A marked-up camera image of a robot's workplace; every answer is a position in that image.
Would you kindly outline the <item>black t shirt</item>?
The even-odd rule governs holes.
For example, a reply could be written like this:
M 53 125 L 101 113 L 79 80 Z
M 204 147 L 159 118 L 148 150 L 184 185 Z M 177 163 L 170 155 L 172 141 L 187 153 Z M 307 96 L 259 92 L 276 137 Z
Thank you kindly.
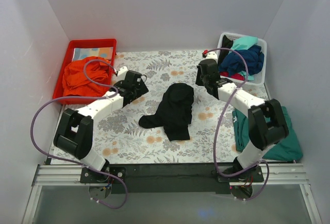
M 193 102 L 193 87 L 174 83 L 163 94 L 155 114 L 142 116 L 139 126 L 145 129 L 163 127 L 169 141 L 189 140 L 188 126 L 192 121 Z

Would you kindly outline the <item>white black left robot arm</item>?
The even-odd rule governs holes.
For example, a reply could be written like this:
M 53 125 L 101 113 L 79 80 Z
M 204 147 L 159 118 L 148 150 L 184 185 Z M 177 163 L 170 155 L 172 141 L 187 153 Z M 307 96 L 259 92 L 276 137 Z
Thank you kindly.
M 149 91 L 144 82 L 146 77 L 141 73 L 122 67 L 117 76 L 115 89 L 107 91 L 102 98 L 77 110 L 64 110 L 53 141 L 55 147 L 93 168 L 92 177 L 99 183 L 109 179 L 110 171 L 105 167 L 108 161 L 93 148 L 94 125 Z

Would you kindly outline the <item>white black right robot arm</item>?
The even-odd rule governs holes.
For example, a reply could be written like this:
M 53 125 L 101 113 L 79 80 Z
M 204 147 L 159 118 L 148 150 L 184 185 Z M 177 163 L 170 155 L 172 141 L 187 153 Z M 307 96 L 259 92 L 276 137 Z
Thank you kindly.
M 218 172 L 223 177 L 235 177 L 242 182 L 247 180 L 252 175 L 252 168 L 261 162 L 262 157 L 289 134 L 279 101 L 255 97 L 229 79 L 221 78 L 214 59 L 204 59 L 198 64 L 196 84 L 204 86 L 207 93 L 216 99 L 226 102 L 214 135 L 214 148 L 221 120 L 229 105 L 247 117 L 250 138 L 248 144 L 234 159 L 232 167 Z

